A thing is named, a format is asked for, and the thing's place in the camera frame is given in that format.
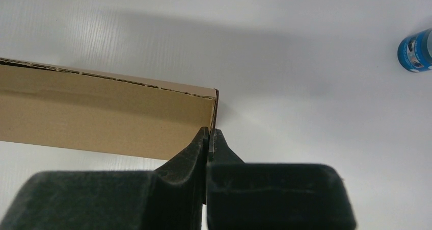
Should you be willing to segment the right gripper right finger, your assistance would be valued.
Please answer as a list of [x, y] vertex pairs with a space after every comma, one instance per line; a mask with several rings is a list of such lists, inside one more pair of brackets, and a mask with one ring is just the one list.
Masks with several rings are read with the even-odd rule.
[[246, 163], [221, 130], [210, 134], [209, 229], [355, 229], [343, 179], [325, 164]]

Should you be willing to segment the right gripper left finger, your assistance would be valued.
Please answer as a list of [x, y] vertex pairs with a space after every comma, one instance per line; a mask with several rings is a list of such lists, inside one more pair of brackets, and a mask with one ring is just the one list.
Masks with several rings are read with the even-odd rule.
[[152, 171], [43, 171], [1, 229], [201, 229], [209, 130]]

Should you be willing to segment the brown cardboard box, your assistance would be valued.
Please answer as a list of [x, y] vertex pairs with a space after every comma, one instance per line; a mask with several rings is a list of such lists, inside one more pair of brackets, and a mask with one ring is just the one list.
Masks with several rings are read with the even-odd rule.
[[214, 128], [217, 89], [1, 59], [1, 140], [169, 160]]

